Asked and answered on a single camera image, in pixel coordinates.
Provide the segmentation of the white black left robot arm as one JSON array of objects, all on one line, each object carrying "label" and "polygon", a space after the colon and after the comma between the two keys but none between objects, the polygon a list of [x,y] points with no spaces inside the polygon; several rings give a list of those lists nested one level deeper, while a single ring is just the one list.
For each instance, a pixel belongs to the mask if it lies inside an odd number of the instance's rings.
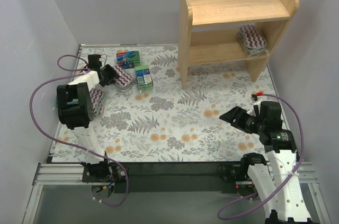
[{"label": "white black left robot arm", "polygon": [[82,165],[87,168],[89,176],[103,182],[110,179],[112,172],[91,124],[97,113],[92,97],[99,96],[91,91],[96,85],[114,84],[117,78],[119,75],[113,67],[102,66],[100,56],[94,55],[88,59],[83,75],[56,89],[59,121],[72,131],[78,144],[85,149],[86,161]]}]

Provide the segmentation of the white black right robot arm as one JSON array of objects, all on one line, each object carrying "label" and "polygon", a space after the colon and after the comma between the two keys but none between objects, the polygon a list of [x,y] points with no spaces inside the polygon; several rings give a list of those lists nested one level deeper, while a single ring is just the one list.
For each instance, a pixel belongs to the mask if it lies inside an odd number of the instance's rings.
[{"label": "white black right robot arm", "polygon": [[245,154],[240,167],[255,186],[265,223],[312,223],[297,173],[301,158],[292,132],[282,127],[281,105],[261,101],[253,112],[236,106],[219,118],[242,132],[258,135],[264,146],[265,155]]}]

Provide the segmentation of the purple wavy sponge pack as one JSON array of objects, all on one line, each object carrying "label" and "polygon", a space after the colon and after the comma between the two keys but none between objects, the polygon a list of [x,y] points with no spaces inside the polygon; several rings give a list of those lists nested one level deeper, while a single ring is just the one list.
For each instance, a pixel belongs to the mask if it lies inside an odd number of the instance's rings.
[{"label": "purple wavy sponge pack", "polygon": [[94,88],[90,91],[90,97],[92,101],[94,116],[99,117],[103,114],[104,110],[104,92],[100,89]]},{"label": "purple wavy sponge pack", "polygon": [[128,74],[120,66],[113,66],[112,68],[117,73],[117,77],[114,79],[114,83],[117,86],[117,88],[125,90],[132,86],[133,77],[130,74]]},{"label": "purple wavy sponge pack", "polygon": [[237,32],[237,38],[243,51],[249,56],[269,53],[267,42],[255,25],[242,25]]}]

